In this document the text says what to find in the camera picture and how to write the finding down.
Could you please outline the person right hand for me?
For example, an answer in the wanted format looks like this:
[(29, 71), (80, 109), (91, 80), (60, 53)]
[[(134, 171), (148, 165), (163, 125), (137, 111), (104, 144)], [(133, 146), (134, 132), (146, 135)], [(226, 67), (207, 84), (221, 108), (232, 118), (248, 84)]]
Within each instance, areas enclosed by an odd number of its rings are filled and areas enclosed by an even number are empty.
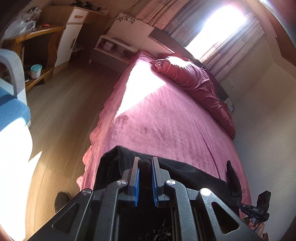
[(264, 232), (265, 224), (263, 222), (255, 224), (252, 218), (245, 218), (246, 225), (254, 231), (262, 240), (269, 240), (268, 233)]

